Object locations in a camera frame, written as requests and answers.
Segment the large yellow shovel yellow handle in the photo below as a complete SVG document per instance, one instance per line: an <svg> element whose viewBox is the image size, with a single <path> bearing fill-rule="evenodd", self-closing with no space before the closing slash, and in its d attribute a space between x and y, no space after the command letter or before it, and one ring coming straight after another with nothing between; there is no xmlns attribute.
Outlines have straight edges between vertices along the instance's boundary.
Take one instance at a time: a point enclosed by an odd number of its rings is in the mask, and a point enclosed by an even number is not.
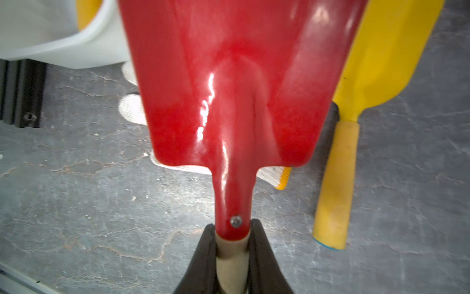
<svg viewBox="0 0 470 294"><path fill-rule="evenodd" d="M312 235L334 250L346 246L354 195L358 119L407 86L443 0L369 1L333 97L339 109Z"/></svg>

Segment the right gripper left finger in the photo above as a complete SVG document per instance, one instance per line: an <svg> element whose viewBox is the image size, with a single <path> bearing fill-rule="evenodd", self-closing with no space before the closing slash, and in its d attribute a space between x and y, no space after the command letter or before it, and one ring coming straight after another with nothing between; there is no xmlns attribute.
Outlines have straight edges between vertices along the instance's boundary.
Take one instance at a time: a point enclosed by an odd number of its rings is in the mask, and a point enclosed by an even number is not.
<svg viewBox="0 0 470 294"><path fill-rule="evenodd" d="M218 291L216 259L215 227L213 224L208 224L174 294L216 294Z"/></svg>

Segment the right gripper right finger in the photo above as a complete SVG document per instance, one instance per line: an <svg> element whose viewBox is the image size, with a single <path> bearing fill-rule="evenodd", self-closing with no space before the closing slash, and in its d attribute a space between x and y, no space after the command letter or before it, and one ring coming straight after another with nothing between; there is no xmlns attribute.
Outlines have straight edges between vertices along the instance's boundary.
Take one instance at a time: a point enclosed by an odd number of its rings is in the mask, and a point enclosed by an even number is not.
<svg viewBox="0 0 470 294"><path fill-rule="evenodd" d="M250 294L293 294L280 270L262 223L258 219L251 220L248 252L248 292Z"/></svg>

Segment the white plastic storage box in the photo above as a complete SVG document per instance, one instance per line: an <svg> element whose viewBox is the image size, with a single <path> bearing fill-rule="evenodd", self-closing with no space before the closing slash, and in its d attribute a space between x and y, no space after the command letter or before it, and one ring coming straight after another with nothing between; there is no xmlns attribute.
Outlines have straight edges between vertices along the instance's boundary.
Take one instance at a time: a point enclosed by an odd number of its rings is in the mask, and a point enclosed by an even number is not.
<svg viewBox="0 0 470 294"><path fill-rule="evenodd" d="M76 1L1 1L1 59L86 69L130 61L116 1L80 31Z"/></svg>

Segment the red shovel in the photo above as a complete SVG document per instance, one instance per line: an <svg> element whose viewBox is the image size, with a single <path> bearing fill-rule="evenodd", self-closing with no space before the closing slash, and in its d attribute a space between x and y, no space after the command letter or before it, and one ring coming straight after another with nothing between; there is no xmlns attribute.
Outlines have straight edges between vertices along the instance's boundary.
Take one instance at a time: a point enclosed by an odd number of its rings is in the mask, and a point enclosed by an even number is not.
<svg viewBox="0 0 470 294"><path fill-rule="evenodd" d="M120 1L156 159L211 171L217 294L249 294L253 188L315 150L367 1Z"/></svg>

